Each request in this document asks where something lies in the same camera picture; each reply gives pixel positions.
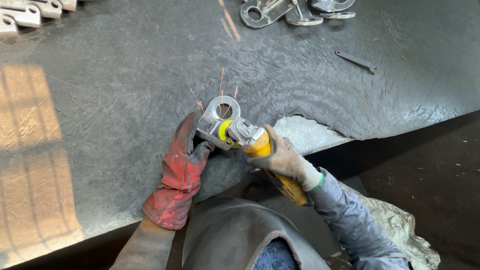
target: work glove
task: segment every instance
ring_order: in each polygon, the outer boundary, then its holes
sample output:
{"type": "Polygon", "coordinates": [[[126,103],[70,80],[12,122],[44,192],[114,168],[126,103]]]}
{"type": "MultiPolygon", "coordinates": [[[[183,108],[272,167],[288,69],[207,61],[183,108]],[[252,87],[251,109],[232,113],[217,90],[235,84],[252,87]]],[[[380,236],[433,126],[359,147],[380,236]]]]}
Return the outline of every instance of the work glove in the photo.
{"type": "Polygon", "coordinates": [[[200,189],[200,174],[208,154],[215,149],[207,141],[193,149],[197,126],[198,115],[194,112],[178,125],[168,153],[162,159],[162,183],[143,204],[145,215],[168,230],[179,230],[185,225],[192,197],[200,189]]]}
{"type": "Polygon", "coordinates": [[[271,154],[261,158],[248,158],[247,163],[252,167],[292,177],[306,192],[318,187],[324,180],[324,175],[303,158],[288,138],[280,137],[268,124],[264,128],[270,136],[271,154]]]}

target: grinder handle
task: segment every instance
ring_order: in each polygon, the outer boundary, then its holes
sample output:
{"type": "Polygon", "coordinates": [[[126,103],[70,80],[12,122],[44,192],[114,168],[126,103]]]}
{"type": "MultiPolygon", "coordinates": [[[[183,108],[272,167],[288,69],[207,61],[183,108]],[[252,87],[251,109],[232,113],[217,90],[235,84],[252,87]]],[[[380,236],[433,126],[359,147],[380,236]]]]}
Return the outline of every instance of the grinder handle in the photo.
{"type": "MultiPolygon", "coordinates": [[[[268,132],[265,131],[252,146],[247,149],[242,149],[242,152],[251,158],[270,155],[270,137],[268,136],[268,132]]],[[[268,170],[264,170],[264,172],[267,174],[270,181],[272,181],[280,192],[289,200],[296,205],[304,205],[307,203],[307,194],[295,179],[278,175],[268,170]]]]}

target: pin wrench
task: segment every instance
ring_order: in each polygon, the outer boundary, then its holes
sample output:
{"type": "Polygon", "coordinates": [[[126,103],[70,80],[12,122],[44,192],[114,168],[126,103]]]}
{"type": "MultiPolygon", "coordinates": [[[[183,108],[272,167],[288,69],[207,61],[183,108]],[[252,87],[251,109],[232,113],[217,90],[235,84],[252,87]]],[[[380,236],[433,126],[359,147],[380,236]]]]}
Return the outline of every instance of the pin wrench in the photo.
{"type": "Polygon", "coordinates": [[[377,74],[377,67],[374,66],[372,63],[366,61],[366,60],[360,59],[358,57],[355,57],[353,55],[350,55],[348,53],[345,53],[345,52],[342,52],[342,51],[339,51],[339,50],[336,51],[335,54],[337,54],[341,58],[345,58],[348,61],[354,62],[355,64],[368,69],[373,74],[377,74]]]}

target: stainless steel bracket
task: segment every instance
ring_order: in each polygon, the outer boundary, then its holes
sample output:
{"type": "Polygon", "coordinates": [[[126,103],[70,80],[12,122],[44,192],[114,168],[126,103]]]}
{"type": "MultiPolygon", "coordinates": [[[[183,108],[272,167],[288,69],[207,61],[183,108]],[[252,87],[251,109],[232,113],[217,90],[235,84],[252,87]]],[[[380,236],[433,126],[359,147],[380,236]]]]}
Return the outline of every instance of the stainless steel bracket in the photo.
{"type": "Polygon", "coordinates": [[[36,5],[33,4],[26,4],[24,11],[0,7],[0,16],[3,15],[13,18],[17,25],[37,28],[41,26],[41,11],[36,5]]]}
{"type": "Polygon", "coordinates": [[[2,14],[0,19],[0,37],[15,37],[19,35],[17,23],[12,17],[2,14]]]}
{"type": "Polygon", "coordinates": [[[27,4],[39,7],[42,17],[60,19],[63,5],[58,0],[47,0],[45,2],[34,0],[0,0],[0,7],[26,10],[27,4]]]}
{"type": "Polygon", "coordinates": [[[320,17],[325,19],[348,19],[355,17],[355,12],[334,12],[334,13],[320,13],[320,17]]]}
{"type": "Polygon", "coordinates": [[[250,0],[240,9],[242,21],[250,28],[260,29],[271,25],[297,5],[297,0],[250,0]],[[256,12],[260,19],[252,19],[248,12],[256,12]]]}
{"type": "Polygon", "coordinates": [[[312,0],[312,6],[323,12],[336,12],[349,8],[355,0],[339,3],[337,0],[312,0]]]}
{"type": "Polygon", "coordinates": [[[198,127],[195,135],[199,138],[212,142],[216,147],[227,151],[232,148],[235,144],[235,141],[227,136],[225,140],[221,140],[216,135],[218,132],[218,126],[225,120],[236,119],[240,117],[240,106],[237,101],[229,96],[219,96],[208,104],[207,108],[204,111],[204,114],[198,121],[198,127]],[[219,106],[229,106],[228,110],[232,110],[232,114],[223,118],[217,114],[217,108],[219,106]]]}
{"type": "Polygon", "coordinates": [[[68,11],[77,11],[77,0],[60,0],[63,9],[68,11]]]}
{"type": "Polygon", "coordinates": [[[306,0],[299,0],[298,4],[285,14],[285,20],[291,25],[319,25],[323,18],[313,16],[308,9],[306,0]]]}

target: green glove cuff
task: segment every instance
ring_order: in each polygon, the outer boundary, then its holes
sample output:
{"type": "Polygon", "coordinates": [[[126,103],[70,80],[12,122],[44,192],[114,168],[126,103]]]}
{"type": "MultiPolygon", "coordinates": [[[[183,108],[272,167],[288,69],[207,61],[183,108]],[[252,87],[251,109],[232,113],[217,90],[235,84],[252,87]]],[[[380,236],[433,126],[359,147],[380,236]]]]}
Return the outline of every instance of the green glove cuff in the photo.
{"type": "Polygon", "coordinates": [[[322,175],[322,177],[320,178],[320,181],[318,182],[318,184],[314,188],[308,190],[307,192],[313,191],[314,189],[318,188],[318,186],[320,186],[320,184],[324,181],[324,174],[323,173],[320,173],[320,174],[322,175]]]}

